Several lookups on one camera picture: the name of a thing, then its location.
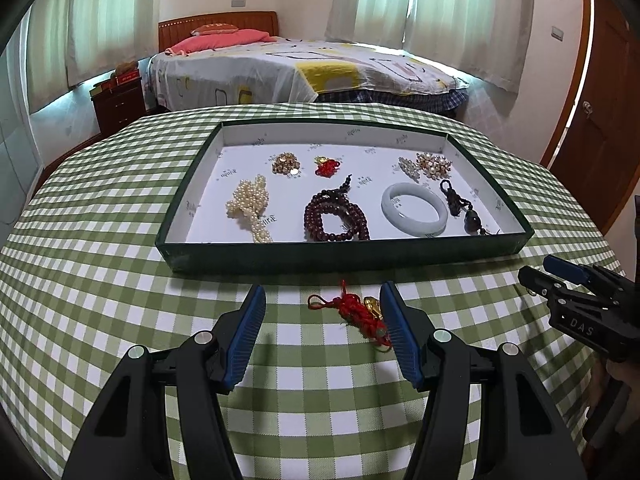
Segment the red knot gold charm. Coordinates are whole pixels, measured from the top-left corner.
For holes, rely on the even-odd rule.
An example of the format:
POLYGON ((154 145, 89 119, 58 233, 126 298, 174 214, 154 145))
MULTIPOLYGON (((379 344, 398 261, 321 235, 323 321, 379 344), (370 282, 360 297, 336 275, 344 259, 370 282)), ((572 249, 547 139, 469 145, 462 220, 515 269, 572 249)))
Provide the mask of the red knot gold charm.
POLYGON ((318 294, 309 295, 307 307, 309 310, 333 309, 347 325, 356 327, 364 339, 381 351, 389 352, 392 348, 380 302, 375 297, 350 292, 345 280, 341 280, 338 296, 326 300, 318 294))

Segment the pink pillow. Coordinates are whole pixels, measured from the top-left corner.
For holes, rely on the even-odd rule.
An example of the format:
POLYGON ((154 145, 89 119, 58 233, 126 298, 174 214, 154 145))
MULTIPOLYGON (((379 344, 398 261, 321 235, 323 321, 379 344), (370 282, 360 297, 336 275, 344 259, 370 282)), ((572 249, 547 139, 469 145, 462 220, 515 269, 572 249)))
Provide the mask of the pink pillow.
POLYGON ((256 42, 276 42, 269 32, 257 29, 238 29, 226 34, 209 34, 191 36, 168 47, 164 52, 168 55, 189 55, 206 50, 217 50, 228 47, 256 44, 256 42))

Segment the pearl flower brooch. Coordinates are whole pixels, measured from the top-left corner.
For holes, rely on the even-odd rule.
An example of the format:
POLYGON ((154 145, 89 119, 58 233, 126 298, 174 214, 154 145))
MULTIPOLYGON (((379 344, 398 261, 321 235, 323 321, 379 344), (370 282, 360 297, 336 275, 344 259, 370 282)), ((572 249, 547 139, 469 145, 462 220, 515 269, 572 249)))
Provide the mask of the pearl flower brooch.
POLYGON ((450 176, 451 162, 442 155, 418 153, 416 163, 419 169, 431 180, 444 180, 450 176))

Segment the green white checkered tablecloth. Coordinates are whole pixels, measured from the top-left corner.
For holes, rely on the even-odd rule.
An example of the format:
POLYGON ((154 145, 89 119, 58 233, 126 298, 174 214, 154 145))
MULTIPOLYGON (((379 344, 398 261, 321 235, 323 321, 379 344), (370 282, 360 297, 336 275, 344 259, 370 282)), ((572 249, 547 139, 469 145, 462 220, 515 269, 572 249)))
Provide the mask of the green white checkered tablecloth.
MULTIPOLYGON (((1 405, 29 453, 62 474, 104 382, 134 344, 178 346, 234 309, 247 278, 176 278, 155 247, 196 152, 233 119, 344 119, 450 134, 509 193, 534 228, 512 258, 392 273, 408 304, 469 344, 517 344, 572 434, 584 423, 590 351, 554 330, 521 266, 553 254, 618 270, 612 248, 553 174, 461 122, 385 105, 243 105, 149 116, 69 158, 36 193, 1 248, 1 405)), ((378 293, 372 273, 266 278, 265 322, 243 381, 222 401, 251 479, 400 478, 425 401, 392 352, 364 340, 311 294, 378 293)))

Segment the brown wooden door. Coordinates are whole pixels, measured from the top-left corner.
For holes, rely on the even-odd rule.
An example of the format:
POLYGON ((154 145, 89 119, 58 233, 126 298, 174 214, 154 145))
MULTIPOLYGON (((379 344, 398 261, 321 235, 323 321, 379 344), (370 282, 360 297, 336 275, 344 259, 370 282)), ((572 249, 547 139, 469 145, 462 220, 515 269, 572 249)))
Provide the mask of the brown wooden door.
POLYGON ((639 180, 639 37, 614 0, 593 0, 591 9, 585 84, 550 171, 605 233, 639 180))

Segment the pale jade bangle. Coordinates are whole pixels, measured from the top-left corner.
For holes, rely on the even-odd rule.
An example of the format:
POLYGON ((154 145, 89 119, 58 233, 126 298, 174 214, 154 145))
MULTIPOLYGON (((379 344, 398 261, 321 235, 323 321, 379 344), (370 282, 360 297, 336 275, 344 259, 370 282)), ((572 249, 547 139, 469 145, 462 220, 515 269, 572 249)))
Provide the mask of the pale jade bangle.
POLYGON ((400 182, 383 192, 381 210, 390 224, 407 235, 434 237, 445 231, 449 210, 444 202, 422 185, 400 182))

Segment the white curtain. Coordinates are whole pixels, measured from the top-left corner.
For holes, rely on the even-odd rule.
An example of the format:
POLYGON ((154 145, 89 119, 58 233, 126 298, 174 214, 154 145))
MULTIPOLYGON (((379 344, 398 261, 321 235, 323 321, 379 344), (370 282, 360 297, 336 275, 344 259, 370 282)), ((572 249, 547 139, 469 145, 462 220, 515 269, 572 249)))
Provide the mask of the white curtain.
POLYGON ((330 39, 407 51, 518 92, 535 0, 333 0, 330 39))
POLYGON ((158 12, 160 0, 35 0, 26 39, 29 111, 155 53, 158 12))

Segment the dark wooden nightstand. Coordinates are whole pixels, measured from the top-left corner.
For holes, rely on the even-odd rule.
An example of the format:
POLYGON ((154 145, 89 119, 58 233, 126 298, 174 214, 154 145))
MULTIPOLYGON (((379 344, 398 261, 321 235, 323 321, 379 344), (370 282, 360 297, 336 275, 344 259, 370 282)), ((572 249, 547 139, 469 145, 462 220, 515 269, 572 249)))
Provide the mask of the dark wooden nightstand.
POLYGON ((102 136, 111 136, 146 114, 140 77, 103 90, 91 98, 102 136))

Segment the dark green jewelry tray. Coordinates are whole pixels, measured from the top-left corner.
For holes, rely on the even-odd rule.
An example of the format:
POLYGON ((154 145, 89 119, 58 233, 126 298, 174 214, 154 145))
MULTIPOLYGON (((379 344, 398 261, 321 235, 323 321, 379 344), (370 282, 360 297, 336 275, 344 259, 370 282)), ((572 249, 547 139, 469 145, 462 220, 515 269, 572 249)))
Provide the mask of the dark green jewelry tray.
POLYGON ((450 134, 338 119, 226 120, 178 186, 155 244, 186 276, 392 270, 517 254, 534 230, 480 159, 450 134), (413 182, 398 158, 442 155, 448 180, 494 236, 449 214, 439 236, 400 232, 381 210, 390 185, 413 182), (332 178, 314 159, 341 162, 332 178))

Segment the small red tassel charm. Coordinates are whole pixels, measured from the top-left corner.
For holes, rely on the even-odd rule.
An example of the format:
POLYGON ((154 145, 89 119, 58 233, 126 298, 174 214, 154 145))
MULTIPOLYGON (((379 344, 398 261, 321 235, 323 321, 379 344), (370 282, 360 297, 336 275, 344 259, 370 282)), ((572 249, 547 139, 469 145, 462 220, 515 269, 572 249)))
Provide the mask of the small red tassel charm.
POLYGON ((341 167, 339 160, 326 156, 318 156, 314 159, 314 162, 317 166, 314 174, 322 178, 332 178, 341 167))

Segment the rhinestone leaf brooch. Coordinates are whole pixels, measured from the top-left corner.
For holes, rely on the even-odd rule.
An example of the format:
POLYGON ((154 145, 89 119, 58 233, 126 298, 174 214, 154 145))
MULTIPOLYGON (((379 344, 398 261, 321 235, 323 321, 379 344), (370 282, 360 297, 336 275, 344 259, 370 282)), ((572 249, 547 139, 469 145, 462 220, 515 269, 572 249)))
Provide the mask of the rhinestone leaf brooch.
POLYGON ((413 180, 413 182, 420 182, 420 168, 413 160, 405 157, 399 157, 398 167, 407 177, 413 180))

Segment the left white curtain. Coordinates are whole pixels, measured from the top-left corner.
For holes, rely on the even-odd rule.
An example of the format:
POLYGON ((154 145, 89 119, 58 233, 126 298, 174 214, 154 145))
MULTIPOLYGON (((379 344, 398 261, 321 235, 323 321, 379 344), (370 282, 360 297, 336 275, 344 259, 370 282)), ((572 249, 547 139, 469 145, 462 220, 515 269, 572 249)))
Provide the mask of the left white curtain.
POLYGON ((155 53, 158 12, 160 0, 35 0, 26 39, 29 111, 155 53))

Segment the right white curtain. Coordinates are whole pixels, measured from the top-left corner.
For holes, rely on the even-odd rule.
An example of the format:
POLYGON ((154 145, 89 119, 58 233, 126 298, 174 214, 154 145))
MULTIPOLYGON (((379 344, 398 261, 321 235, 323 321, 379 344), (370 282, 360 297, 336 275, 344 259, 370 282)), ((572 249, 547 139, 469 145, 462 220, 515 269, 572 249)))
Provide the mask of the right white curtain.
POLYGON ((330 39, 407 51, 518 92, 535 0, 333 0, 330 39))

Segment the black tassel pendant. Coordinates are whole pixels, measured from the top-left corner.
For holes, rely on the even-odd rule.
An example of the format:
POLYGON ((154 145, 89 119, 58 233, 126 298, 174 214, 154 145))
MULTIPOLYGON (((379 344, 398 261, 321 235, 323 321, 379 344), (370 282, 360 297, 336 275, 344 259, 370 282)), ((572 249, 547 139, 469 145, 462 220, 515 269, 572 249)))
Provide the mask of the black tassel pendant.
POLYGON ((500 231, 490 232, 484 227, 482 219, 473 204, 463 198, 453 187, 448 179, 441 180, 439 183, 440 192, 445 195, 449 213, 458 218, 463 216, 463 227, 465 232, 470 235, 494 236, 500 231))

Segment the bed with patterned sheet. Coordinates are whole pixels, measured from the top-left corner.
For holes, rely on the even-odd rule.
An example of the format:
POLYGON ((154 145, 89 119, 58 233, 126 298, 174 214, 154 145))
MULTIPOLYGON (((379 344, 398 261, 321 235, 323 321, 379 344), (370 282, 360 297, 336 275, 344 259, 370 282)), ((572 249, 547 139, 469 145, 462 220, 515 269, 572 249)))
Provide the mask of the bed with patterned sheet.
POLYGON ((434 64, 366 44, 279 38, 154 55, 146 88, 166 110, 273 103, 378 103, 454 116, 469 85, 434 64))

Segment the wall light switch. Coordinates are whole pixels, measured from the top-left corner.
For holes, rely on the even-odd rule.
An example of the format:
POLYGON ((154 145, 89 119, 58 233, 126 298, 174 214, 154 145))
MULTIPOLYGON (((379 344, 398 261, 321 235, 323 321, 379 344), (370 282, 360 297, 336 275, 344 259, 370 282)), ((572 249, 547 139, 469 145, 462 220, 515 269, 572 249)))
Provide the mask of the wall light switch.
POLYGON ((558 40, 558 41, 562 41, 564 38, 564 32, 562 31, 562 29, 559 29, 555 26, 551 27, 551 37, 558 40))

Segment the metal door knob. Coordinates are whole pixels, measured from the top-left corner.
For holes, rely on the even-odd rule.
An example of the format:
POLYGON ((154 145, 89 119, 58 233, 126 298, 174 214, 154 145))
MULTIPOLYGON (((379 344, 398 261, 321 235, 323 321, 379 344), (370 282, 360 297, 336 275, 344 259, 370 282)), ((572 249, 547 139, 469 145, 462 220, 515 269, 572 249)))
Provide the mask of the metal door knob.
POLYGON ((587 118, 589 118, 593 113, 593 108, 589 101, 582 102, 582 110, 584 111, 587 118))

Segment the orange patterned cushion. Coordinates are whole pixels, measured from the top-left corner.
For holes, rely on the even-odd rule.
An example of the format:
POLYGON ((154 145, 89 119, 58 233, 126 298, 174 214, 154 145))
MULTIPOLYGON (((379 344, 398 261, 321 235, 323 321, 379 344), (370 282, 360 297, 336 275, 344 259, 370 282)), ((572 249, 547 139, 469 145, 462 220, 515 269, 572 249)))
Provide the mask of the orange patterned cushion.
POLYGON ((238 26, 228 23, 210 23, 198 26, 191 32, 192 36, 209 36, 209 35, 225 35, 233 34, 239 30, 238 26))

